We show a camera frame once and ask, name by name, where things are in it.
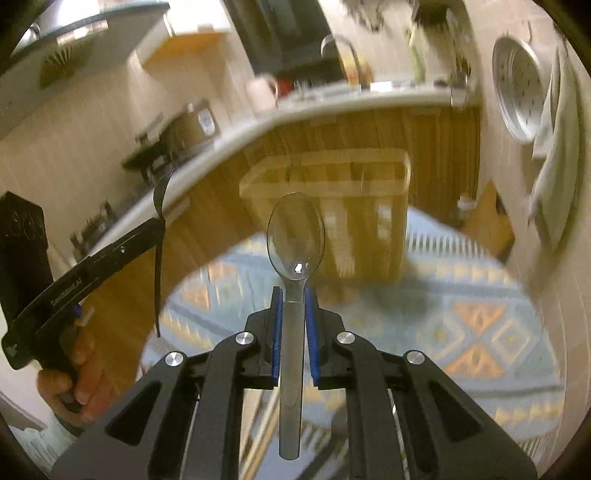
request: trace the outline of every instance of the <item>transparent plastic spoon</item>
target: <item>transparent plastic spoon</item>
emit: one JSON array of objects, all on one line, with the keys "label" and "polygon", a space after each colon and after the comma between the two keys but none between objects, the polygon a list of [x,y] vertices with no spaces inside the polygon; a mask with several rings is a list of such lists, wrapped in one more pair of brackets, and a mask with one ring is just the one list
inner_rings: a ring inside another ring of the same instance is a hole
[{"label": "transparent plastic spoon", "polygon": [[290,193],[275,206],[267,229],[267,250],[284,283],[281,334],[279,455],[300,455],[301,393],[304,371],[304,287],[324,253],[324,222],[314,202]]}]

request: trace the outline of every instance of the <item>towel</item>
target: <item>towel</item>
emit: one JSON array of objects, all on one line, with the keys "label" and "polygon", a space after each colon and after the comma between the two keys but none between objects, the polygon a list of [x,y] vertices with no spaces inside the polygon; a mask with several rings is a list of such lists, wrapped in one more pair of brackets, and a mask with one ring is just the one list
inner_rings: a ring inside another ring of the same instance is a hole
[{"label": "towel", "polygon": [[534,221],[543,244],[556,250],[573,203],[579,169],[576,79],[564,46],[554,55],[550,87],[533,159],[543,160],[530,196],[528,224]]}]

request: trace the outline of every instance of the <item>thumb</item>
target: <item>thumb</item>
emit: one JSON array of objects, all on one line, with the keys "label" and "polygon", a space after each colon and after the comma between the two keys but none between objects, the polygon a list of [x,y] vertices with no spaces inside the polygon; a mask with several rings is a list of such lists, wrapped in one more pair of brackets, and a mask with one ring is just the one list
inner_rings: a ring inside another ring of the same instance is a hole
[{"label": "thumb", "polygon": [[67,392],[72,388],[72,379],[58,370],[41,370],[37,374],[37,390],[42,398]]}]

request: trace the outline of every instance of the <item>range hood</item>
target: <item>range hood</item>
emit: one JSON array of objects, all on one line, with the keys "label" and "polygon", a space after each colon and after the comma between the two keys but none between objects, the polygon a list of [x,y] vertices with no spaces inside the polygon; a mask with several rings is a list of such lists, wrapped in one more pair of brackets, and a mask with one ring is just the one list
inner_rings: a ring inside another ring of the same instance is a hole
[{"label": "range hood", "polygon": [[73,1],[77,8],[66,10],[72,0],[53,2],[37,19],[41,37],[10,56],[0,76],[0,138],[68,85],[125,62],[169,9],[137,2],[88,17],[98,3]]}]

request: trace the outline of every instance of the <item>colander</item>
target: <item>colander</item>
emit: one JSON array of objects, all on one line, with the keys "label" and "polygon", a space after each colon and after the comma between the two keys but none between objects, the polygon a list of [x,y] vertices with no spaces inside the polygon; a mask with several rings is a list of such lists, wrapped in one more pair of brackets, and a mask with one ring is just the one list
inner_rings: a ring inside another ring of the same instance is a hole
[{"label": "colander", "polygon": [[505,35],[492,51],[496,97],[509,133],[521,144],[534,141],[540,127],[549,70],[524,41]]}]

